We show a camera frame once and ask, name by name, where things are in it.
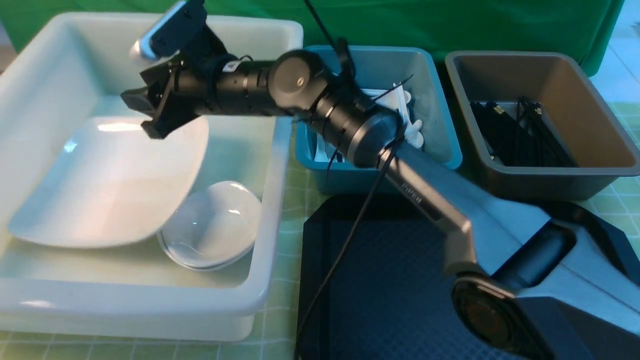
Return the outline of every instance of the white bowl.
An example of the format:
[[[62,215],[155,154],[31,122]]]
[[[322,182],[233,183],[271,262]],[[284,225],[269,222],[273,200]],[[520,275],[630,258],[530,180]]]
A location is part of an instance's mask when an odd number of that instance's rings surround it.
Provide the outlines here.
[[[164,140],[138,117],[94,117],[65,143],[44,179],[11,219],[16,238],[42,245],[103,248],[158,232],[189,193],[209,141],[198,118]]]
[[[261,207],[260,200],[240,183],[213,184],[184,201],[163,226],[160,246],[186,268],[219,270],[251,251]]]

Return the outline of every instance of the green backdrop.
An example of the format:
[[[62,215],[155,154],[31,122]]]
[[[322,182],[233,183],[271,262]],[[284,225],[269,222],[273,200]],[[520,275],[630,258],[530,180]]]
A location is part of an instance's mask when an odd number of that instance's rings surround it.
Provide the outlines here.
[[[556,51],[597,72],[624,0],[315,0],[334,36],[350,44],[414,46],[436,61],[454,50]],[[63,12],[165,12],[174,0],[1,0],[20,51]],[[212,15],[290,19],[305,43],[325,43],[302,0],[206,0]]]

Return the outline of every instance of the white tray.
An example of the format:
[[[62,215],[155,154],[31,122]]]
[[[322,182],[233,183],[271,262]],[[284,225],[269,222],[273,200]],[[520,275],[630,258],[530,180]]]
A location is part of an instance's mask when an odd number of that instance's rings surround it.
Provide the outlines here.
[[[0,329],[237,341],[266,301],[284,196],[291,120],[211,117],[192,191],[222,180],[262,200],[252,253],[218,272],[173,263],[155,238],[72,250],[13,239],[6,225],[73,133],[92,117],[142,116],[118,94],[143,86],[128,52],[159,15],[69,13],[53,19],[0,77]],[[274,59],[302,46],[283,20],[210,17],[231,53]]]

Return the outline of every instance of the cutting mat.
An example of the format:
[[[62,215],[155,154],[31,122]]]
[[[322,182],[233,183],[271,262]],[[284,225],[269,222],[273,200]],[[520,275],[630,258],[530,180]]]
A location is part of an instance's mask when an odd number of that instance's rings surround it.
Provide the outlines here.
[[[640,145],[640,104],[610,105]],[[0,360],[288,360],[296,331],[302,227],[324,200],[292,156],[271,293],[253,332],[240,343],[0,332]],[[620,179],[580,205],[624,230],[640,254],[638,178]]]

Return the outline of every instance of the teal plastic bin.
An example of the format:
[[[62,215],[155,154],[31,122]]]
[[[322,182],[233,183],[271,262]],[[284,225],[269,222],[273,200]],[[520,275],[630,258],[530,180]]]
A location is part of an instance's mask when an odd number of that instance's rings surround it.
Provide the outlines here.
[[[317,45],[306,49],[319,54],[334,72],[340,72],[338,58],[331,47]],[[403,88],[412,95],[408,104],[412,120],[423,122],[424,151],[447,168],[458,168],[462,163],[462,152],[432,57],[414,47],[351,46],[349,49],[361,88],[387,89],[413,75]],[[328,164],[314,160],[316,139],[313,130],[298,124],[296,159],[311,170],[318,190],[327,195],[367,193],[377,170],[334,162],[327,174]],[[380,191],[393,192],[395,189],[385,182]]]

